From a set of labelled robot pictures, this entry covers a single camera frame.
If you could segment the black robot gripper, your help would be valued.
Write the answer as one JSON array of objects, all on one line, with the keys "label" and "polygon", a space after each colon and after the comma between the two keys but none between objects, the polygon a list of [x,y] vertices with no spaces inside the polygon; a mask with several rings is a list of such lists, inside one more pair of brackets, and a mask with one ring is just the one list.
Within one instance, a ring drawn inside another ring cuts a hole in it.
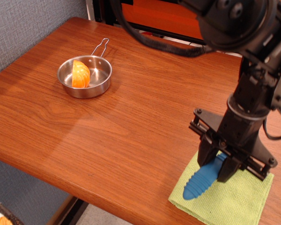
[{"label": "black robot gripper", "polygon": [[197,162],[200,167],[209,164],[219,151],[226,154],[217,181],[227,182],[238,169],[248,170],[264,180],[277,160],[259,138],[259,130],[269,114],[268,109],[248,111],[235,99],[229,98],[223,116],[203,110],[194,110],[190,129],[200,136]]}]

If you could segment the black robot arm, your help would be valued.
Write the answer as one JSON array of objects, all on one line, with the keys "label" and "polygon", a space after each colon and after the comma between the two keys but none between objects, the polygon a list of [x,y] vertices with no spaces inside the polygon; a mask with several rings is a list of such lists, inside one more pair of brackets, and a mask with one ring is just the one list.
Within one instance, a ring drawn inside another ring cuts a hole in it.
[{"label": "black robot arm", "polygon": [[208,48],[242,55],[238,85],[223,116],[196,109],[190,128],[200,135],[198,163],[227,155],[218,181],[237,170],[263,180],[277,166],[259,138],[271,110],[281,114],[281,2],[278,0],[182,0],[197,15]]}]

